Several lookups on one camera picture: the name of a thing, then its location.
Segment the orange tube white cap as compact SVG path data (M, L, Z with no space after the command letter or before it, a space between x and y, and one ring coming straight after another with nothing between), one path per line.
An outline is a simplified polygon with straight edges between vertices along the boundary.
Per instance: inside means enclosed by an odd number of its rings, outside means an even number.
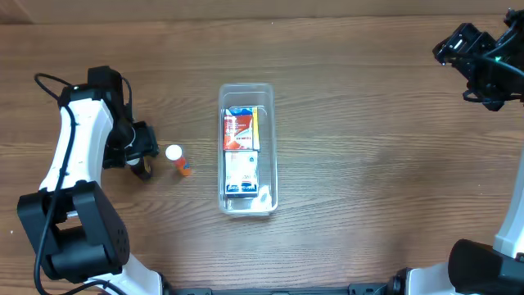
M183 155L183 149L179 145L169 145L165 149L165 155L172 162L179 174L189 176L192 173L189 162Z

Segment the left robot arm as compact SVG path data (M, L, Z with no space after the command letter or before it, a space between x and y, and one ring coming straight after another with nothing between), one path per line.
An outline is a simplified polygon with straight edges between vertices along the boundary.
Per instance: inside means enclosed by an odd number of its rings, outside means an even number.
M102 171L130 167L151 178L148 157L159 147L154 130L133 118L128 80L109 66L88 69L84 84L54 94L61 132L52 165L35 193L23 195L17 215L35 251L34 284L65 279L78 293L169 294L163 275L130 252L128 231L101 188Z

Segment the blue yellow VapoDrops box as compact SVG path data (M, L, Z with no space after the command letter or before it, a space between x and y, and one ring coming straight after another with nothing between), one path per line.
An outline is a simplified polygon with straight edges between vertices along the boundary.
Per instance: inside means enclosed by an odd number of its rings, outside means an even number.
M226 151L260 150L258 107L230 107L224 111L223 148Z

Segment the clear plastic container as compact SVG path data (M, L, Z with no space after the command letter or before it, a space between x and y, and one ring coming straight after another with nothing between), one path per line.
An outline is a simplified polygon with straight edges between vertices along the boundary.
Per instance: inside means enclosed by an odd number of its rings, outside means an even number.
M222 85L218 123L219 208L233 216L270 215L278 207L272 85Z

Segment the white blue Hansaplast box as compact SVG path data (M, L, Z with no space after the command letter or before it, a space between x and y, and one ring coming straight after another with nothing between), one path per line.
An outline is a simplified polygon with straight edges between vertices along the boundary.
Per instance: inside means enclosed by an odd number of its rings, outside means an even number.
M224 192L234 197L254 197L259 190L257 151L225 152Z

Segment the red white small box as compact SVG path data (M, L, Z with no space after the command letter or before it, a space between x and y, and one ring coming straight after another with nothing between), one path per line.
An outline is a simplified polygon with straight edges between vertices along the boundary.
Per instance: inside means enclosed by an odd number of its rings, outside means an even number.
M252 115L224 117L223 148L226 151L254 149Z

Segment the black tube white cap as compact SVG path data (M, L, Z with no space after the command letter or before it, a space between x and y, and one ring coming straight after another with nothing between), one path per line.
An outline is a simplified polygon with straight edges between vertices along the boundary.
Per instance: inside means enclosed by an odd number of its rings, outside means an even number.
M151 176L151 166L144 157L127 161L129 169L142 181L148 181Z

